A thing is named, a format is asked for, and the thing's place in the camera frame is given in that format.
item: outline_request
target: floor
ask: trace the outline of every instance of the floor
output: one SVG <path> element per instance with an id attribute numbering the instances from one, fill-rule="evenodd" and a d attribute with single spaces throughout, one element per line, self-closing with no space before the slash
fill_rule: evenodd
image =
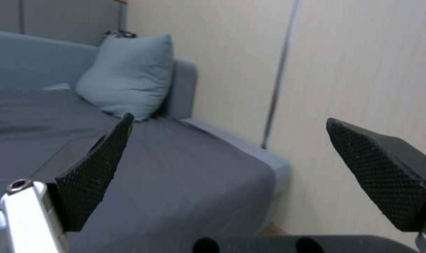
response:
<path id="1" fill-rule="evenodd" d="M 282 236 L 287 235 L 287 233 L 281 230 L 279 227 L 275 226 L 272 223 L 269 223 L 265 229 L 263 229 L 259 234 L 259 236 Z"/>

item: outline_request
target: metal pole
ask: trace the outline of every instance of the metal pole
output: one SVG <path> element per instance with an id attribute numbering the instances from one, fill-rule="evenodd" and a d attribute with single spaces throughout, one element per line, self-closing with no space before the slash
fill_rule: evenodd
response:
<path id="1" fill-rule="evenodd" d="M 293 29 L 296 22 L 296 16 L 297 16 L 299 4 L 300 4 L 300 0 L 294 0 L 293 9 L 291 11 L 291 16 L 289 18 L 288 28 L 286 31 L 285 42 L 283 43 L 282 55 L 280 56 L 280 63 L 278 65 L 277 79 L 275 79 L 275 87 L 274 87 L 274 92 L 272 93 L 272 100 L 269 107 L 268 119 L 266 122 L 266 126 L 264 128 L 263 142 L 261 143 L 261 148 L 263 149 L 267 149 L 270 131 L 272 129 L 272 122 L 274 121 L 274 113 L 275 113 L 275 109 L 277 108 L 280 86 L 282 85 L 286 61 L 289 56 L 290 39 L 293 35 Z"/>

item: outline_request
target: gray sofa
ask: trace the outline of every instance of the gray sofa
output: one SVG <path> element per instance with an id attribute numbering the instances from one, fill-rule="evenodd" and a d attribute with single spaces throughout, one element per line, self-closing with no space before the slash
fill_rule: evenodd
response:
<path id="1" fill-rule="evenodd" d="M 25 167 L 24 174 L 32 173 L 36 169 L 33 166 L 39 166 L 42 160 L 57 150 L 55 143 L 78 138 L 87 129 L 97 131 L 101 129 L 99 125 L 103 127 L 115 120 L 76 96 L 39 91 L 60 83 L 74 86 L 91 66 L 96 52 L 94 46 L 0 32 L 0 133 L 4 134 L 0 136 L 0 157 L 8 157 L 6 152 L 20 145 L 34 143 L 37 146 L 36 150 L 19 149 L 23 150 L 21 152 L 25 150 L 26 154 L 20 153 L 17 161 L 7 162 L 5 167 L 14 168 L 14 171 L 0 171 L 0 178 L 20 176 L 18 173 L 21 171 L 18 172 L 17 167 L 22 165 Z M 174 245 L 186 238 L 209 234 L 255 234 L 268 223 L 273 197 L 287 188 L 289 165 L 225 131 L 190 118 L 197 70 L 194 64 L 180 60 L 176 61 L 174 70 L 171 91 L 158 113 L 175 121 L 165 118 L 136 123 L 118 167 L 118 175 L 107 190 L 104 202 L 81 235 L 70 236 L 71 243 L 77 245 L 74 252 L 132 252 L 137 249 L 165 252 L 168 248 L 177 248 Z M 26 103 L 21 91 L 33 91 Z M 2 113 L 6 105 L 9 106 L 8 110 Z M 34 115 L 30 119 L 27 115 L 34 113 L 37 105 L 49 107 L 44 110 L 44 114 L 47 114 Z M 59 115 L 53 115 L 54 106 Z M 17 118 L 4 115 L 12 111 Z M 86 115 L 89 115 L 89 121 L 86 121 Z M 52 118 L 53 125 L 41 125 L 40 128 L 45 131 L 30 135 L 30 129 L 36 128 L 36 121 L 49 121 L 49 118 Z M 2 126 L 13 130 L 6 135 Z M 24 127 L 29 136 L 16 133 L 17 126 Z M 43 134 L 47 135 L 47 139 L 41 138 Z M 6 144 L 16 139 L 22 143 L 13 147 L 12 143 Z M 158 161 L 160 157 L 155 154 L 158 151 L 166 152 L 164 160 Z M 136 161 L 132 160 L 136 157 L 146 166 L 143 171 L 135 171 L 133 166 Z M 166 169 L 168 175 L 161 174 L 165 173 L 164 170 L 156 172 L 160 168 Z M 142 181 L 142 186 L 130 186 L 134 182 L 133 177 L 143 176 L 148 180 Z M 174 177 L 190 181 L 173 183 Z M 123 178 L 123 184 L 130 187 L 126 196 L 131 200 L 124 196 L 124 186 L 117 178 Z M 205 192 L 192 187 L 204 188 Z M 135 190 L 138 191 L 136 194 L 128 195 Z M 177 191 L 192 192 L 192 197 L 186 199 Z M 140 203 L 149 210 L 143 210 Z M 155 209 L 160 205 L 163 211 Z M 115 208 L 124 208 L 121 210 L 123 214 L 115 216 L 118 212 Z M 143 217 L 127 216 L 140 212 Z M 188 232 L 181 231 L 184 226 L 189 227 L 186 229 Z"/>

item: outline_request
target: textured rubber pad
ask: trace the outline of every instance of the textured rubber pad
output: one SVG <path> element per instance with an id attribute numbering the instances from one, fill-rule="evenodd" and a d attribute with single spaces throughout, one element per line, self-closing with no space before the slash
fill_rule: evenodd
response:
<path id="1" fill-rule="evenodd" d="M 426 171 L 416 167 L 426 164 L 426 156 L 402 139 L 340 120 L 329 119 L 327 131 L 360 186 L 394 226 L 419 231 L 426 219 Z"/>
<path id="2" fill-rule="evenodd" d="M 65 231 L 80 231 L 102 201 L 126 147 L 133 119 L 133 115 L 125 114 L 85 157 L 55 178 Z"/>

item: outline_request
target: sofa backrest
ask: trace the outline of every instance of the sofa backrest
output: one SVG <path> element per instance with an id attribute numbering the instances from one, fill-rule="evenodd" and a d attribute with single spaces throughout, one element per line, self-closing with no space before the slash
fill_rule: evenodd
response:
<path id="1" fill-rule="evenodd" d="M 35 90 L 49 85 L 74 86 L 91 67 L 97 47 L 30 35 L 0 32 L 0 90 Z M 183 119 L 191 117 L 197 69 L 176 60 L 171 91 L 161 112 Z"/>

